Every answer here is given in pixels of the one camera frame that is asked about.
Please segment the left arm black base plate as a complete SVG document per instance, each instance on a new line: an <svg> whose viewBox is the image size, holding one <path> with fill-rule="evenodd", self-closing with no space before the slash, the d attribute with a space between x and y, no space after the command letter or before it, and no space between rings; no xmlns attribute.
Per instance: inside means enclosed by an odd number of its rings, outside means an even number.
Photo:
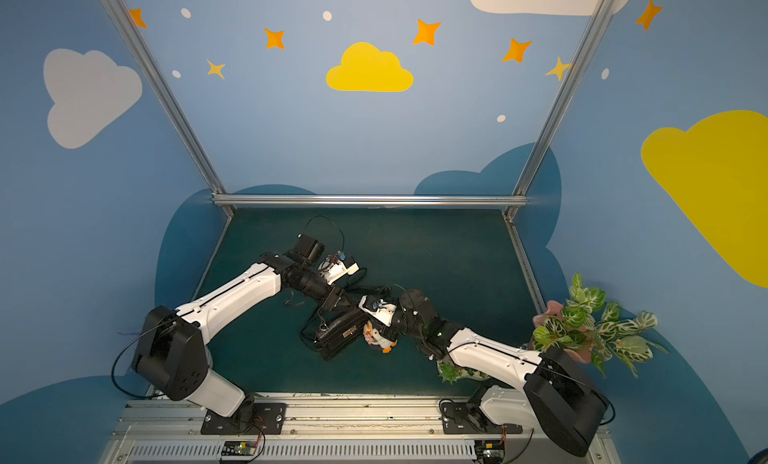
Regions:
<svg viewBox="0 0 768 464"><path fill-rule="evenodd" d="M280 435L287 404L283 402L244 402L230 417L208 410L201 435Z"/></svg>

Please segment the black crocodile leather handbag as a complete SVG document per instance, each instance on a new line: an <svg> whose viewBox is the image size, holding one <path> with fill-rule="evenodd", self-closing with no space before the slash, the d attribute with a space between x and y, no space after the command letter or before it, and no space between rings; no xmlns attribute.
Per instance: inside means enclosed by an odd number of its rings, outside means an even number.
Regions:
<svg viewBox="0 0 768 464"><path fill-rule="evenodd" d="M387 298L392 290L390 286L353 286L343 289L359 302L365 295ZM324 312L325 296L317 298L318 306L300 329L299 338L309 350L328 361L362 335L363 326L369 317L358 307L345 313Z"/></svg>

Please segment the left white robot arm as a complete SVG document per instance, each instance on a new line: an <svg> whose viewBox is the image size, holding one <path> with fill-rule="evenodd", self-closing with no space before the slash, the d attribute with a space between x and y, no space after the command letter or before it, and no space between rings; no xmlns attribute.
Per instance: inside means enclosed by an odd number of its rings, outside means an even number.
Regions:
<svg viewBox="0 0 768 464"><path fill-rule="evenodd" d="M256 305L291 289L315 300L321 311L347 311L355 301L337 284L360 266L301 234L295 246L260 259L215 290L174 309L158 306L145 318L131 362L134 372L173 401L186 400L221 417L245 408L246 393L213 369L209 343Z"/></svg>

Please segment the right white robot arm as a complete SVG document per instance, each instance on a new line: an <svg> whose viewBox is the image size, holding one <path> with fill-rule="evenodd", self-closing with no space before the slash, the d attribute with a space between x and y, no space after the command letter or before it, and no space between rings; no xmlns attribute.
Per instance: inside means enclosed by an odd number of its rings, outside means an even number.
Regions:
<svg viewBox="0 0 768 464"><path fill-rule="evenodd" d="M430 358L506 384L506 389L490 387L480 398L482 415L495 425L539 430L563 451L584 457L612 409L564 350L525 350L486 338L440 317L418 290L403 293L395 303L363 298L358 308L369 315L377 346L391 349L399 337L409 336Z"/></svg>

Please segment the penguin plush with straw hat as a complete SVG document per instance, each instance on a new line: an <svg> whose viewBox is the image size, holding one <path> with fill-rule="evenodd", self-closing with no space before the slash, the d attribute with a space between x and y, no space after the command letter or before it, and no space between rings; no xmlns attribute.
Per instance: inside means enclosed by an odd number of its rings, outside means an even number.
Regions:
<svg viewBox="0 0 768 464"><path fill-rule="evenodd" d="M397 345L397 341L392 341L383 337L371 321L368 321L364 325L363 337L368 345L379 348L384 354L391 352Z"/></svg>

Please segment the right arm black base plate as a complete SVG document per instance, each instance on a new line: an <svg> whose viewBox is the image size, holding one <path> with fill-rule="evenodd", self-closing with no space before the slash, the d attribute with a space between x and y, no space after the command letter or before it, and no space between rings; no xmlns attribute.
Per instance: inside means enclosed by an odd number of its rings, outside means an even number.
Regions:
<svg viewBox="0 0 768 464"><path fill-rule="evenodd" d="M480 434L522 434L523 427L517 424L494 424L480 408L468 402L442 399L438 402L443 433L446 435Z"/></svg>

